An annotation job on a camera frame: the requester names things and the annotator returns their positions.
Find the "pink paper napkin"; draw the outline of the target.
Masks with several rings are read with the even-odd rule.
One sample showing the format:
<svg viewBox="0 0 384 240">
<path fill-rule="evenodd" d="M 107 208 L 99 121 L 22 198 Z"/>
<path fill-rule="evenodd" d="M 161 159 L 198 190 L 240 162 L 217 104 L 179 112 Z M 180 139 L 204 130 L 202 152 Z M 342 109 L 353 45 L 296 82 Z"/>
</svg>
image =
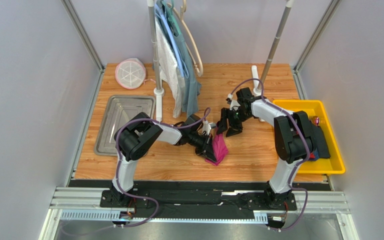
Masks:
<svg viewBox="0 0 384 240">
<path fill-rule="evenodd" d="M 205 161 L 214 166 L 218 166 L 223 161 L 223 159 L 229 154 L 229 150 L 225 143 L 225 138 L 223 134 L 217 134 L 213 137 L 212 148 L 214 150 L 214 156 L 216 161 L 210 160 L 209 158 L 205 158 Z"/>
</svg>

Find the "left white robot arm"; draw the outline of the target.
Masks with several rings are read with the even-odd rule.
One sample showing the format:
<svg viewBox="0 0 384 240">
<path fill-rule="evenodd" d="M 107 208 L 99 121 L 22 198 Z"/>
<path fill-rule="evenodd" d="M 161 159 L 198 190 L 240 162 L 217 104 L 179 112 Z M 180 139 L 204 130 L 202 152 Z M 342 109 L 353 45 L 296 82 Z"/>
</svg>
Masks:
<svg viewBox="0 0 384 240">
<path fill-rule="evenodd" d="M 138 160 L 145 156 L 152 145 L 159 141 L 173 146 L 189 144 L 195 154 L 216 163 L 211 124 L 195 114 L 185 121 L 170 125 L 150 118 L 141 112 L 123 125 L 115 134 L 117 166 L 112 180 L 111 193 L 118 201 L 131 197 Z"/>
</svg>

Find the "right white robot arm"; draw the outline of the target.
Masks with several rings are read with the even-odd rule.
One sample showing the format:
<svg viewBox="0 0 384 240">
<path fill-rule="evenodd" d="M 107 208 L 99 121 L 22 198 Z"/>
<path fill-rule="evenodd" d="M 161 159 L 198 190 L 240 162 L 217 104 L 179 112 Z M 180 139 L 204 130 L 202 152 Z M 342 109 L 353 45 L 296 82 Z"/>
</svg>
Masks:
<svg viewBox="0 0 384 240">
<path fill-rule="evenodd" d="M 312 124 L 304 111 L 286 110 L 267 99 L 245 98 L 236 106 L 221 109 L 217 134 L 238 135 L 243 131 L 243 122 L 250 118 L 263 119 L 273 126 L 278 162 L 265 198 L 268 203 L 280 202 L 291 193 L 298 170 L 316 149 Z"/>
</svg>

